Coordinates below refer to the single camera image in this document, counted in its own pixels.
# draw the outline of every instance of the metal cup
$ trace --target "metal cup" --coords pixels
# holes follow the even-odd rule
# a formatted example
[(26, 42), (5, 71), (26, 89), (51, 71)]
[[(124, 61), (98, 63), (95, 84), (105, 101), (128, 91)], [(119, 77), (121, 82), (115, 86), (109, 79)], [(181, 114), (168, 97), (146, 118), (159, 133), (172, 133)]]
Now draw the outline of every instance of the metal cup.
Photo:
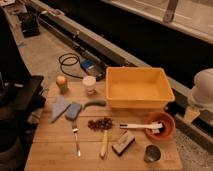
[(148, 145), (144, 154), (144, 161), (147, 163), (158, 161), (161, 158), (160, 149), (155, 145)]

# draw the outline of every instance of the small jar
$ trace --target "small jar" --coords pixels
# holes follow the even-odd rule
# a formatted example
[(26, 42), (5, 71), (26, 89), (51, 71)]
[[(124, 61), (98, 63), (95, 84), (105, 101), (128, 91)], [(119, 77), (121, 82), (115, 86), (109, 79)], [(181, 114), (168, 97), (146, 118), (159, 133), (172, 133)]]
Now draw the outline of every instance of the small jar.
[(95, 84), (96, 78), (93, 76), (85, 76), (82, 80), (82, 84), (87, 92), (87, 94), (94, 94), (95, 93)]
[(61, 94), (66, 93), (69, 89), (67, 78), (65, 76), (57, 76), (56, 84), (57, 84)]

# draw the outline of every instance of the table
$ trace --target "table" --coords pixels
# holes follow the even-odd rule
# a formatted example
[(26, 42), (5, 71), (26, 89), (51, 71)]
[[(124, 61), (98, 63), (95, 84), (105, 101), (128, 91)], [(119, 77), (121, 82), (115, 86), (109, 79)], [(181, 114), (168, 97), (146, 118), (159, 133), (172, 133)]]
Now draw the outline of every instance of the table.
[[(105, 83), (98, 82), (96, 94), (87, 95), (81, 82), (69, 82), (69, 92), (64, 96), (72, 101), (84, 104), (90, 99), (105, 99)], [(142, 130), (135, 130), (136, 141), (118, 157), (111, 146), (125, 130), (119, 129), (119, 123), (144, 123), (149, 110), (111, 109), (109, 106), (89, 106), (77, 119), (78, 138), (82, 156), (77, 157), (71, 123), (62, 115), (55, 123), (51, 123), (52, 104), (59, 95), (56, 84), (52, 84), (47, 100), (35, 132), (33, 144), (25, 166), (26, 171), (63, 171), (63, 170), (181, 170), (182, 163), (173, 139), (166, 142), (149, 140)], [(110, 117), (113, 128), (109, 130), (108, 155), (105, 160), (99, 157), (103, 132), (88, 128), (89, 120)], [(147, 164), (143, 161), (145, 147), (157, 145), (162, 153), (161, 159)]]

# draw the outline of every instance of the fork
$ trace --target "fork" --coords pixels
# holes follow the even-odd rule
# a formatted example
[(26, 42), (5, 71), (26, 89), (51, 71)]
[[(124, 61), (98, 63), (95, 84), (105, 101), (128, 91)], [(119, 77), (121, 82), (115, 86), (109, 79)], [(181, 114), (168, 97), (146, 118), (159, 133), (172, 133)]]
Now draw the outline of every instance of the fork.
[(78, 143), (78, 135), (77, 135), (78, 128), (77, 128), (76, 121), (72, 122), (72, 131), (73, 131), (73, 133), (75, 135), (75, 143), (76, 143), (77, 156), (80, 157), (81, 156), (81, 151), (80, 151), (80, 146), (79, 146), (79, 143)]

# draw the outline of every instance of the white cup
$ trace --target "white cup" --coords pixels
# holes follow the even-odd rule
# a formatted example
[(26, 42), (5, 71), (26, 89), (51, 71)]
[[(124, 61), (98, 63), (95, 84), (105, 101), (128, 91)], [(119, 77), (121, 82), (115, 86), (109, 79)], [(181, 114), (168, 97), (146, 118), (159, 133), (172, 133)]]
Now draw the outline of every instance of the white cup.
[(88, 94), (95, 93), (96, 78), (93, 76), (85, 76), (82, 81), (84, 88)]

